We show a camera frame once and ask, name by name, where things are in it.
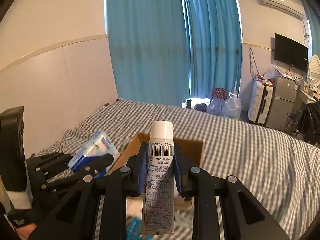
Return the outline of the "blue white tissue pack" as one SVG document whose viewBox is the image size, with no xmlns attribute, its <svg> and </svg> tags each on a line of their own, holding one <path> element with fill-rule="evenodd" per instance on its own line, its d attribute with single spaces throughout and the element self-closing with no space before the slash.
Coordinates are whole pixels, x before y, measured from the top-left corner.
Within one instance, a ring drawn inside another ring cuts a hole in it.
<svg viewBox="0 0 320 240">
<path fill-rule="evenodd" d="M 111 142 L 107 133 L 104 131 L 96 131 L 88 142 L 76 150 L 75 155 L 67 165 L 73 172 L 77 172 L 80 168 L 85 167 L 87 164 L 106 154 L 110 154 L 113 160 L 111 164 L 106 165 L 101 172 L 98 172 L 95 178 L 105 176 L 120 157 L 119 151 Z"/>
</svg>

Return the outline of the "white cream tube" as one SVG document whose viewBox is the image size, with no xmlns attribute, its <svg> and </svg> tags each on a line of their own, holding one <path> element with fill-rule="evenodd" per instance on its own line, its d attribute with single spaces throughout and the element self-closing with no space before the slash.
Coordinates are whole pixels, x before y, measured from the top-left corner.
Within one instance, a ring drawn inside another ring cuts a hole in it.
<svg viewBox="0 0 320 240">
<path fill-rule="evenodd" d="M 166 235 L 174 231 L 173 124 L 154 121 L 148 143 L 148 162 L 141 235 Z"/>
</svg>

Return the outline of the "clear water jug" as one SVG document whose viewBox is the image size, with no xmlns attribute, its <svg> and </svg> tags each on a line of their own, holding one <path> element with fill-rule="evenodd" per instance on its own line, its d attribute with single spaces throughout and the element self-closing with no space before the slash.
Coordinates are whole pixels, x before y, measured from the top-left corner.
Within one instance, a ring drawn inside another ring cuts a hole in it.
<svg viewBox="0 0 320 240">
<path fill-rule="evenodd" d="M 225 99 L 213 98 L 207 107 L 207 113 L 215 116 L 222 116 L 225 101 Z"/>
<path fill-rule="evenodd" d="M 230 92 L 228 99 L 225 101 L 222 116 L 229 119 L 239 120 L 241 110 L 242 104 L 238 95 Z"/>
</svg>

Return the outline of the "red patterned bag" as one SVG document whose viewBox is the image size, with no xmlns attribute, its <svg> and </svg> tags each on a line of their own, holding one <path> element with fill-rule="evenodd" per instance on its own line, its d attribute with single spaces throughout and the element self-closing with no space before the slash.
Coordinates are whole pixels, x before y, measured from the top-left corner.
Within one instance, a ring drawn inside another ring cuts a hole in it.
<svg viewBox="0 0 320 240">
<path fill-rule="evenodd" d="M 211 92 L 211 100 L 213 99 L 228 99 L 228 91 L 224 88 L 214 88 Z"/>
</svg>

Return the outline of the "grey checked bed sheet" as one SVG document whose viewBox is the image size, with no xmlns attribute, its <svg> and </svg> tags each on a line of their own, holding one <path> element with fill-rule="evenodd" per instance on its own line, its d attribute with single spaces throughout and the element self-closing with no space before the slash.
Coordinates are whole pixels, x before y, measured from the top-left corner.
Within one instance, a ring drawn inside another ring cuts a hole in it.
<svg viewBox="0 0 320 240">
<path fill-rule="evenodd" d="M 319 148 L 274 129 L 120 99 L 67 130 L 41 154 L 73 153 L 97 130 L 123 152 L 136 134 L 149 134 L 156 120 L 172 122 L 176 138 L 203 142 L 202 168 L 216 177 L 238 177 L 290 239 L 306 232 L 319 212 Z"/>
</svg>

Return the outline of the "white suitcase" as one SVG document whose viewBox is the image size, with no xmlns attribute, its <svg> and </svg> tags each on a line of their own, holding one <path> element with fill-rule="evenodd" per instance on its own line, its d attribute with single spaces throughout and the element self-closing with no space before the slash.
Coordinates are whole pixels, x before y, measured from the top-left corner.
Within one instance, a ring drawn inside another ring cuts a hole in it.
<svg viewBox="0 0 320 240">
<path fill-rule="evenodd" d="M 254 78 L 248 119 L 257 125 L 264 125 L 270 109 L 273 85 L 267 79 Z"/>
</svg>

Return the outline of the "teal curtain left panel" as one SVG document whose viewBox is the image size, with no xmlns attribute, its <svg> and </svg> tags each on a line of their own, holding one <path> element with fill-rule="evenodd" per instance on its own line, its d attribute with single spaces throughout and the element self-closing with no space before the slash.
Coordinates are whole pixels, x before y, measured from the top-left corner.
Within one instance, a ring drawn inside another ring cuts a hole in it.
<svg viewBox="0 0 320 240">
<path fill-rule="evenodd" d="M 189 94 L 181 0 L 107 0 L 106 6 L 119 97 L 180 106 Z"/>
</svg>

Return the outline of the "teal curtain panel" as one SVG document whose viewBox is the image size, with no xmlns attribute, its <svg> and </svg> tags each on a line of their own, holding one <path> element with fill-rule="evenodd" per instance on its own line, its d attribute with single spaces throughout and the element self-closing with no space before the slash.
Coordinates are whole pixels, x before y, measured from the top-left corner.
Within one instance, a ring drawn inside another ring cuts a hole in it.
<svg viewBox="0 0 320 240">
<path fill-rule="evenodd" d="M 107 0 L 106 6 L 119 97 L 180 106 L 189 94 L 181 0 Z"/>
<path fill-rule="evenodd" d="M 182 0 L 189 49 L 192 98 L 212 89 L 239 90 L 242 33 L 237 0 Z"/>
</svg>

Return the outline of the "silver mini fridge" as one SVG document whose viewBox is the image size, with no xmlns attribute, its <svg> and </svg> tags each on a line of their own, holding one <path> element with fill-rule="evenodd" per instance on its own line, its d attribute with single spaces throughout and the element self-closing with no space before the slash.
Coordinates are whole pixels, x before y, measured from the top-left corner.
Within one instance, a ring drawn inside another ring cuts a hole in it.
<svg viewBox="0 0 320 240">
<path fill-rule="evenodd" d="M 270 110 L 266 120 L 266 127 L 282 131 L 287 115 L 292 112 L 298 83 L 282 75 L 277 75 L 274 83 L 273 97 Z"/>
</svg>

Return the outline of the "black clothing on chair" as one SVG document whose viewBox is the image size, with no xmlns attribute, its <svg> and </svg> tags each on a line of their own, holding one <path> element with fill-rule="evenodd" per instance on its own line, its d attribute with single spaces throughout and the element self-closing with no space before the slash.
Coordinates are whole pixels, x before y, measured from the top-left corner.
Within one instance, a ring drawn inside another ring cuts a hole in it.
<svg viewBox="0 0 320 240">
<path fill-rule="evenodd" d="M 292 122 L 290 129 L 295 135 L 302 135 L 309 144 L 319 144 L 319 101 L 303 105 L 295 113 L 288 114 Z"/>
</svg>

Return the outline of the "white dressing table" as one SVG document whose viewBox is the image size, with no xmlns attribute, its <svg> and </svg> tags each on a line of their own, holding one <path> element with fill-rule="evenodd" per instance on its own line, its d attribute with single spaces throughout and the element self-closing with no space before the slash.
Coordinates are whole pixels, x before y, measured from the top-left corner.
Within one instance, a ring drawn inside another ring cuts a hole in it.
<svg viewBox="0 0 320 240">
<path fill-rule="evenodd" d="M 314 93 L 309 88 L 309 84 L 306 83 L 304 80 L 301 80 L 298 86 L 298 96 L 300 100 L 302 100 L 306 105 L 312 102 L 319 101 L 319 93 Z"/>
</svg>

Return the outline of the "teal curtain right panel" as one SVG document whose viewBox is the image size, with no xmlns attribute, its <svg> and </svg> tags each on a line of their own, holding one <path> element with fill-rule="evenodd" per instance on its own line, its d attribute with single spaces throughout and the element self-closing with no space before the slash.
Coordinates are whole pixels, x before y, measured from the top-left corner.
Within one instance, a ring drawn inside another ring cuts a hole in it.
<svg viewBox="0 0 320 240">
<path fill-rule="evenodd" d="M 192 98 L 212 89 L 239 90 L 242 33 L 237 0 L 182 0 L 189 49 Z"/>
</svg>

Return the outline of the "white oval mirror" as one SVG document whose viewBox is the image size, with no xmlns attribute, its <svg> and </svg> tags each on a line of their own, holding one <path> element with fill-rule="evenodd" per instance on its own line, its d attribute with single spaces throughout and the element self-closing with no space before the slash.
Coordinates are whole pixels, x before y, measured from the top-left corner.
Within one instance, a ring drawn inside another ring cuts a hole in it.
<svg viewBox="0 0 320 240">
<path fill-rule="evenodd" d="M 314 54 L 309 62 L 309 79 L 313 81 L 313 86 L 318 87 L 320 84 L 320 60 Z"/>
</svg>

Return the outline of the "white air conditioner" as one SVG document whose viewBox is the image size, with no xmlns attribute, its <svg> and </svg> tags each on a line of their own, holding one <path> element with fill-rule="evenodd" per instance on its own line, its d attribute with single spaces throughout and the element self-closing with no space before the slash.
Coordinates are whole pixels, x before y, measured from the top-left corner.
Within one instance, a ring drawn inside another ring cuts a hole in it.
<svg viewBox="0 0 320 240">
<path fill-rule="evenodd" d="M 304 8 L 299 2 L 293 0 L 261 0 L 261 2 L 263 5 L 284 11 L 300 20 L 305 18 Z"/>
</svg>

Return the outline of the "black wall television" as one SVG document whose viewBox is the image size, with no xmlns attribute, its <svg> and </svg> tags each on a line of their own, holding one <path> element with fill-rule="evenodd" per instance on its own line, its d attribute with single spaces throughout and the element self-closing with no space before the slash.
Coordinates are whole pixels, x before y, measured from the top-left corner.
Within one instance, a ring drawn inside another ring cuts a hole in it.
<svg viewBox="0 0 320 240">
<path fill-rule="evenodd" d="M 308 71 L 308 47 L 277 33 L 274 34 L 274 59 L 305 73 Z"/>
</svg>

